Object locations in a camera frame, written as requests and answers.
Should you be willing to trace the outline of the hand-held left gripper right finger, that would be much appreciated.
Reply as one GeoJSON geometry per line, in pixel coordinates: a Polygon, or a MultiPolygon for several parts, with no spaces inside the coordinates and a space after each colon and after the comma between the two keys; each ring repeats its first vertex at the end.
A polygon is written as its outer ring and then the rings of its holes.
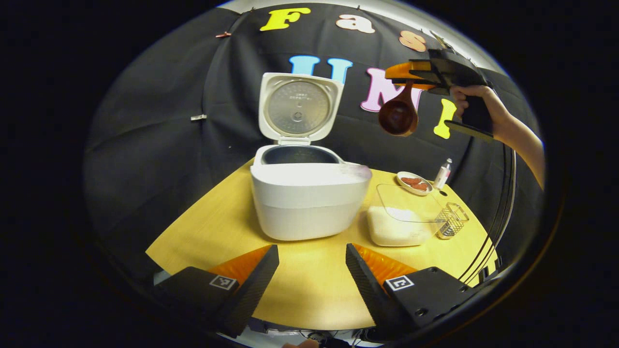
{"type": "Polygon", "coordinates": [[[464,306],[481,289],[439,267],[417,270],[357,243],[347,243],[345,262],[378,340],[424,329],[464,306]]]}

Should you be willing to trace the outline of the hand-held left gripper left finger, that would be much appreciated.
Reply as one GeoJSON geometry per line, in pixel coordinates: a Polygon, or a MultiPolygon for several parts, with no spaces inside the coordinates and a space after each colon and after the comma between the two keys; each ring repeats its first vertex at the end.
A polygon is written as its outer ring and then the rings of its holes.
{"type": "Polygon", "coordinates": [[[207,331],[241,335],[279,266],[277,245],[259,247],[209,270],[188,266],[153,287],[174,315],[207,331]]]}

